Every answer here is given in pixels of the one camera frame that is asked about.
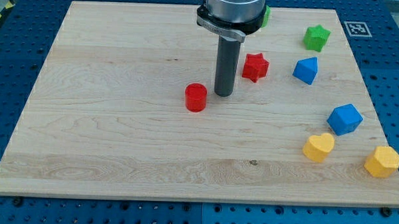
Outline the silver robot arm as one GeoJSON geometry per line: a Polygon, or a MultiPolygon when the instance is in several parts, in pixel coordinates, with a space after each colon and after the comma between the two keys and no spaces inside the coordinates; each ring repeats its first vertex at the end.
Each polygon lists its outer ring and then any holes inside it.
{"type": "Polygon", "coordinates": [[[240,46],[258,31],[265,19],[266,0],[203,0],[196,10],[197,25],[218,35],[214,92],[233,93],[240,46]]]}

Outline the green block behind arm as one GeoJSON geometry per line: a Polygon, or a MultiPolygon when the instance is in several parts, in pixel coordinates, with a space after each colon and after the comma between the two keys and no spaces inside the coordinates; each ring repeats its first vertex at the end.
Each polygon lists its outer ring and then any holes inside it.
{"type": "Polygon", "coordinates": [[[267,24],[269,22],[269,18],[270,18],[270,12],[271,12],[271,8],[270,8],[270,6],[267,5],[265,8],[265,13],[263,16],[263,23],[261,25],[261,28],[264,28],[267,26],[267,24]]]}

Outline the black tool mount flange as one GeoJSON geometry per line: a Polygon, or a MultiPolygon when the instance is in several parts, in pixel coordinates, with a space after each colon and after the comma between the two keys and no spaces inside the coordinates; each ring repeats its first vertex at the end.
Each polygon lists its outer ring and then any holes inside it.
{"type": "Polygon", "coordinates": [[[265,12],[267,6],[262,9],[262,12],[256,18],[244,23],[232,23],[222,21],[217,17],[209,14],[204,5],[200,5],[197,10],[197,25],[205,28],[206,30],[219,35],[220,37],[227,37],[234,39],[239,43],[245,42],[245,37],[258,31],[264,22],[265,12]]]}

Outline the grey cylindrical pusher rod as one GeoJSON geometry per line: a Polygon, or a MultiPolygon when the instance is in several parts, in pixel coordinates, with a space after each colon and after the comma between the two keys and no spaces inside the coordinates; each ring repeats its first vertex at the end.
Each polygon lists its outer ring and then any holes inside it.
{"type": "Polygon", "coordinates": [[[240,46],[239,41],[219,36],[214,92],[220,97],[228,97],[233,92],[240,46]]]}

